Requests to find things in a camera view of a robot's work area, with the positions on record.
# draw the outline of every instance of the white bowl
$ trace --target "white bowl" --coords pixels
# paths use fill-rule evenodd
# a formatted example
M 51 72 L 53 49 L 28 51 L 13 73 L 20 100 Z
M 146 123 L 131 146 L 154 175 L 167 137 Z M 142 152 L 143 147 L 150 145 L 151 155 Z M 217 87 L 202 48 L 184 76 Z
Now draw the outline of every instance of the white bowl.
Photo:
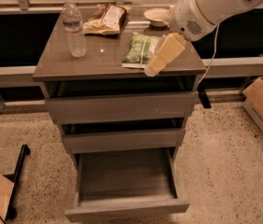
M 167 24 L 163 22 L 162 16 L 167 13 L 168 9 L 165 8 L 152 8 L 144 13 L 144 16 L 150 21 L 152 26 L 164 27 Z

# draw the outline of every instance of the speckled floor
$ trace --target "speckled floor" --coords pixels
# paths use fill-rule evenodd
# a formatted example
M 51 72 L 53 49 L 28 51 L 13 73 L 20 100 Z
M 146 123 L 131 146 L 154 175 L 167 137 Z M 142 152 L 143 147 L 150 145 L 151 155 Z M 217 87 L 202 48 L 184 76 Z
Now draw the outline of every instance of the speckled floor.
M 13 224 L 64 224 L 76 170 L 42 101 L 7 103 L 0 116 L 0 173 L 12 173 L 28 144 Z M 114 224 L 263 224 L 263 133 L 242 102 L 196 105 L 175 161 L 184 214 L 113 220 Z

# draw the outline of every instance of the cabinet top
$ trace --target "cabinet top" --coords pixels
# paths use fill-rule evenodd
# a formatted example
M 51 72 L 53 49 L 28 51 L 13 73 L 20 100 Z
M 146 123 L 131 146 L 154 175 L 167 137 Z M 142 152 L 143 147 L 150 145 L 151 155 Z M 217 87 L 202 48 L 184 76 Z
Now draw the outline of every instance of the cabinet top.
M 87 21 L 95 8 L 83 8 L 83 20 Z M 153 28 L 144 18 L 144 7 L 133 7 L 121 26 L 119 35 L 86 35 L 87 55 L 72 57 L 61 16 L 48 40 L 33 75 L 36 81 L 58 81 L 95 78 L 145 77 L 143 69 L 121 66 L 122 58 L 130 50 L 132 33 L 161 37 L 170 32 L 169 28 Z M 170 63 L 160 76 L 203 74 L 205 67 L 190 42 L 186 50 Z

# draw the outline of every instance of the floor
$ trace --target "floor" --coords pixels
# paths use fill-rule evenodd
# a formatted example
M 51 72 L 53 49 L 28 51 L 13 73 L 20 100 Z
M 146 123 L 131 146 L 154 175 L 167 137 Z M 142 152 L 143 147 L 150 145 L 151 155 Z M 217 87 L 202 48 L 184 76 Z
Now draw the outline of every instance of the floor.
M 22 144 L 31 149 L 16 196 L 13 224 L 65 224 L 76 170 L 42 101 L 7 103 L 0 116 L 0 173 L 12 173 Z M 263 224 L 263 133 L 236 102 L 195 105 L 175 161 L 184 214 L 113 220 L 112 224 Z

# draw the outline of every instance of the drawer front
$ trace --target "drawer front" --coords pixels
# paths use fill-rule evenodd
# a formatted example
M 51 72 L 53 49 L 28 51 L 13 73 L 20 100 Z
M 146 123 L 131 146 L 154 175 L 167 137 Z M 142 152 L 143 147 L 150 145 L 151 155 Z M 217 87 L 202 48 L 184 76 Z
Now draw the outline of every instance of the drawer front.
M 166 148 L 81 154 L 71 222 L 186 212 Z
M 185 129 L 147 130 L 63 135 L 62 142 L 68 153 L 105 152 L 180 146 Z
M 47 99 L 48 112 L 58 124 L 188 117 L 194 92 L 136 96 Z

